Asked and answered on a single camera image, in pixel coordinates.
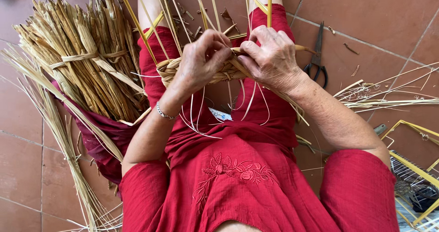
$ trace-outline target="floral embroidery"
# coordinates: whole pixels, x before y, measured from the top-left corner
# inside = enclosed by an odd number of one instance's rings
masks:
[[[272,177],[272,175],[274,175],[273,171],[266,168],[266,165],[261,166],[261,164],[258,162],[250,162],[253,161],[244,160],[238,163],[238,160],[235,159],[233,166],[231,167],[231,159],[229,156],[226,156],[222,163],[221,152],[218,153],[217,156],[212,157],[210,160],[211,167],[201,170],[204,174],[209,176],[209,179],[198,183],[200,187],[192,193],[192,199],[194,201],[195,196],[199,196],[196,201],[198,211],[201,212],[206,204],[207,197],[209,196],[209,187],[211,185],[211,181],[216,182],[218,177],[223,174],[235,179],[241,179],[243,181],[252,181],[252,183],[256,183],[256,185],[259,185],[259,183],[262,181],[268,180],[270,180],[272,184],[276,183],[279,185],[279,183],[277,183],[277,181]]]

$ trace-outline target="wrinkled hand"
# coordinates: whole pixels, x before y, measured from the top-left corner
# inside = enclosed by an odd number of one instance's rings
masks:
[[[231,54],[230,40],[211,29],[194,43],[184,46],[179,70],[171,85],[185,95],[192,95],[206,85]]]
[[[261,25],[250,34],[249,41],[241,44],[238,61],[250,72],[253,79],[281,92],[294,89],[303,71],[297,66],[293,41],[283,31]]]

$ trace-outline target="scissors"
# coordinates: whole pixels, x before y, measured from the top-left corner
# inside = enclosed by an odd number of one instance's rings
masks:
[[[316,52],[316,54],[313,54],[313,56],[311,58],[311,63],[306,65],[305,68],[303,69],[303,71],[306,72],[308,74],[308,76],[311,77],[311,68],[313,66],[316,66],[317,72],[316,72],[316,75],[314,76],[314,78],[312,78],[314,81],[317,80],[320,72],[323,71],[323,75],[325,76],[325,84],[323,84],[322,88],[325,89],[326,85],[328,84],[328,73],[326,72],[326,68],[324,66],[320,66],[321,54],[322,54],[323,26],[324,26],[324,21],[320,24],[319,34],[317,35],[317,42],[316,42],[316,46],[314,48],[314,51]]]

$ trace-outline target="red dress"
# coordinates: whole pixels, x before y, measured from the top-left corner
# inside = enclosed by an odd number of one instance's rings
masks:
[[[261,10],[253,14],[253,27],[266,23]],[[273,27],[294,39],[281,5],[273,5]],[[178,57],[169,29],[157,31],[170,58]],[[157,61],[165,60],[155,35],[148,42]],[[157,76],[141,40],[139,45],[142,74]],[[165,88],[160,78],[145,82],[154,106]],[[124,232],[214,231],[227,220],[265,232],[399,231],[395,179],[379,158],[356,149],[334,153],[324,169],[319,200],[292,153],[297,141],[291,106],[249,78],[244,89],[233,121],[219,125],[212,125],[218,121],[201,103],[202,94],[194,94],[192,111],[189,100],[165,149],[171,168],[150,161],[125,174],[120,184]],[[189,128],[191,118],[194,128],[210,137]]]

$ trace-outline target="black scissors handle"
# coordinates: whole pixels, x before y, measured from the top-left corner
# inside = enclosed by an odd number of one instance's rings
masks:
[[[325,89],[326,85],[328,85],[328,73],[326,72],[326,67],[325,66],[318,66],[318,65],[315,65],[315,66],[317,67],[317,72],[316,72],[316,75],[314,76],[314,78],[312,78],[312,79],[315,82],[320,75],[320,71],[323,71],[323,75],[325,76],[325,83],[323,84],[322,88]],[[303,71],[306,72],[309,77],[311,77],[311,68],[312,67],[313,67],[313,64],[309,63],[303,69]]]

